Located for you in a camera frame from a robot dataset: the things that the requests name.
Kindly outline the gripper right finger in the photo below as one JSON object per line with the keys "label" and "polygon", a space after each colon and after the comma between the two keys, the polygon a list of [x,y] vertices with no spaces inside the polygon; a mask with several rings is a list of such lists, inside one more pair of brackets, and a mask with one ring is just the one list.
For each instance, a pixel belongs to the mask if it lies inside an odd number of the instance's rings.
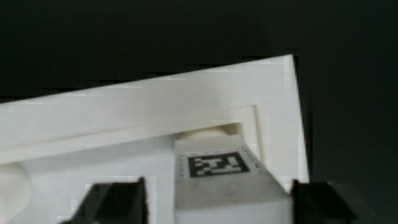
{"label": "gripper right finger", "polygon": [[294,181],[294,224],[381,224],[354,191],[333,182]]}

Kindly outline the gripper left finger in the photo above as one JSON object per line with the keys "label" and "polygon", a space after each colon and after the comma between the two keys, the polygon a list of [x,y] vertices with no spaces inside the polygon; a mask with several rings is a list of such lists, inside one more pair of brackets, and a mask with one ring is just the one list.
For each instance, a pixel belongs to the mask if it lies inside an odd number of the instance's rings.
{"label": "gripper left finger", "polygon": [[150,224],[146,179],[96,183],[61,224]]}

